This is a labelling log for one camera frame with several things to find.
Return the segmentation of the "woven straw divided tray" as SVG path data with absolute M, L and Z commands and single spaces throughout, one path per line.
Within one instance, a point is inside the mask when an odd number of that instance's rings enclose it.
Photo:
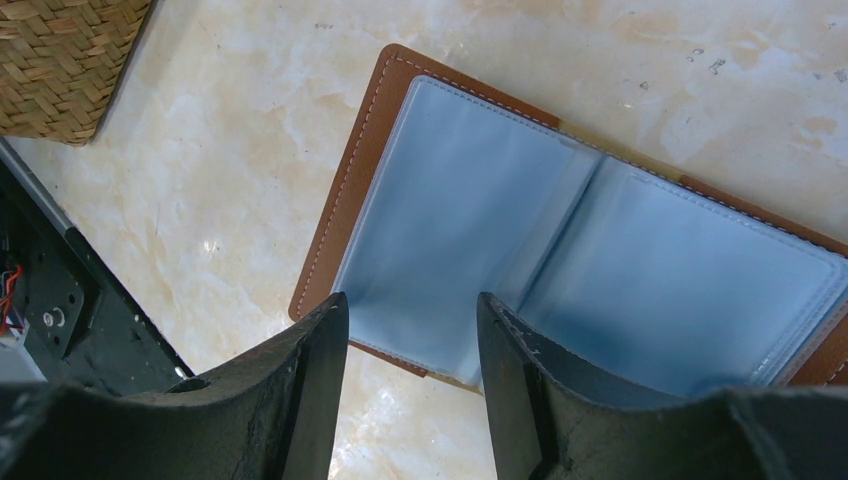
M 1 133 L 82 146 L 108 112 L 154 4 L 1 4 Z

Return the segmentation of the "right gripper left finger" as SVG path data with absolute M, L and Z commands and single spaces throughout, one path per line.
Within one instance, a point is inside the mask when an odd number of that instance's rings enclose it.
M 1 388 L 5 479 L 324 479 L 349 339 L 328 296 L 271 339 L 164 392 Z

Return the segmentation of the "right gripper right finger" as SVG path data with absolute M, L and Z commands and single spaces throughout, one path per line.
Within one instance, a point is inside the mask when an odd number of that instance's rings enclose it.
M 843 479 L 843 387 L 723 389 L 696 400 L 608 373 L 477 300 L 501 479 Z

